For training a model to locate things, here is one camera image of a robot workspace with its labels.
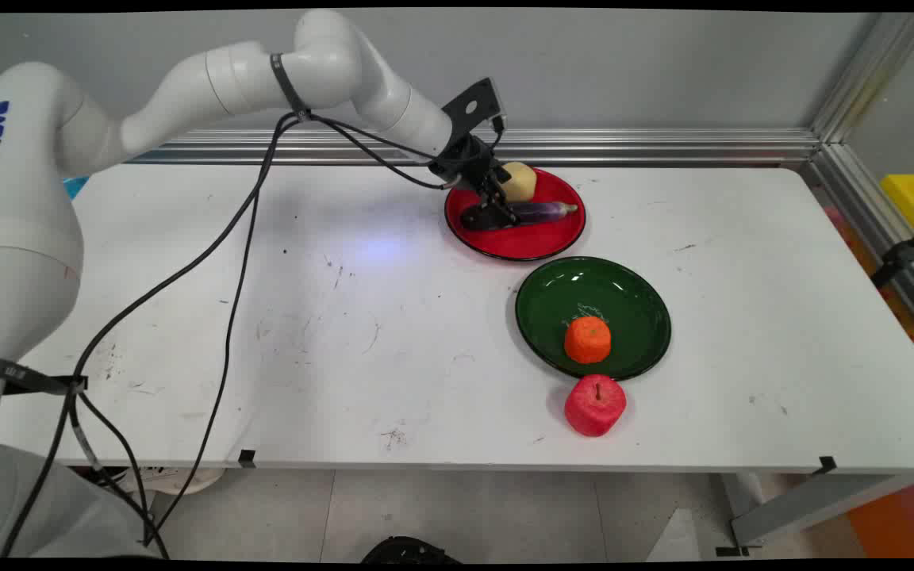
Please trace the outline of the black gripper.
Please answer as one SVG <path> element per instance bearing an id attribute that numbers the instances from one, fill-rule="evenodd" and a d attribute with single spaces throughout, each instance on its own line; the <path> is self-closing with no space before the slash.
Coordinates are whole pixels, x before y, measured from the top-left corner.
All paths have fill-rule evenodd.
<path id="1" fill-rule="evenodd" d="M 468 134 L 428 164 L 429 172 L 443 181 L 442 189 L 458 186 L 471 189 L 471 203 L 461 210 L 464 230 L 492 232 L 519 224 L 501 187 L 507 180 L 507 176 L 501 176 L 501 164 L 496 159 L 496 146 L 501 138 L 503 133 L 498 133 L 494 141 L 485 142 L 478 135 Z"/>

